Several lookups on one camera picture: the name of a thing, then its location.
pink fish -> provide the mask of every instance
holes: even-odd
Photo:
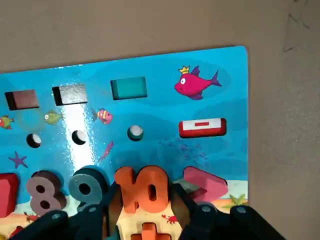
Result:
[[[112,149],[113,146],[114,146],[114,142],[113,142],[113,141],[110,142],[110,143],[106,146],[106,149],[105,149],[102,157],[100,157],[100,159],[99,159],[100,162],[109,155],[110,150]]]
[[[112,121],[112,114],[105,110],[104,108],[100,108],[97,112],[92,108],[92,116],[93,116],[93,121],[100,119],[100,121],[103,124],[109,124]]]
[[[218,71],[216,71],[215,75],[211,80],[205,80],[199,77],[199,66],[196,66],[191,73],[189,73],[190,67],[183,67],[180,69],[182,73],[180,77],[180,81],[174,86],[175,90],[187,96],[193,100],[201,100],[202,92],[209,86],[215,85],[221,87],[220,82],[218,82]]]

orange number piece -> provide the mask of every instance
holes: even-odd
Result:
[[[131,240],[171,240],[171,236],[157,233],[156,225],[148,222],[142,224],[141,234],[131,235]]]
[[[139,206],[150,213],[166,209],[169,203],[168,176],[160,167],[144,167],[135,180],[132,167],[125,166],[116,171],[114,179],[121,186],[126,213],[135,213]]]

teal rectangle block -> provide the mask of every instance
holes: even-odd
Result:
[[[114,100],[146,98],[147,84],[145,77],[131,77],[111,81]]]

brown number 8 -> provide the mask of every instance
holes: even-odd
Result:
[[[26,189],[31,195],[31,208],[35,214],[42,216],[52,210],[62,210],[66,197],[60,192],[61,182],[50,171],[37,171],[26,183]]]

brown rectangle block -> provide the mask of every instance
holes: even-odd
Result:
[[[39,107],[35,90],[11,91],[5,93],[10,110],[35,109]]]

